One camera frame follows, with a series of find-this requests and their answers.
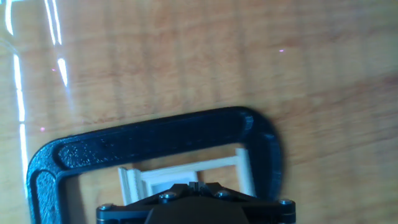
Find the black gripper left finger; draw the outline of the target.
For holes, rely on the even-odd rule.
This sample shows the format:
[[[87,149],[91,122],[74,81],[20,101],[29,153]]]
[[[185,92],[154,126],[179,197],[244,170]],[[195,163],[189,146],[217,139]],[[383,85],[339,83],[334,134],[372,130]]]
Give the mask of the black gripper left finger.
[[[145,223],[150,211],[158,206],[194,195],[196,182],[174,184],[171,188],[125,206],[113,203],[100,205],[96,209],[97,224]]]

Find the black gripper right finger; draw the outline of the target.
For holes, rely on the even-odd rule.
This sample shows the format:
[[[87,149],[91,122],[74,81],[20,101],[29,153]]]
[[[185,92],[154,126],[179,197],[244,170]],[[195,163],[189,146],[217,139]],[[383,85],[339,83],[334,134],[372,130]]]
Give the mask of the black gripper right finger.
[[[200,197],[210,197],[237,205],[253,221],[264,220],[266,223],[295,223],[295,202],[290,199],[265,201],[223,187],[217,182],[196,182],[195,194]]]

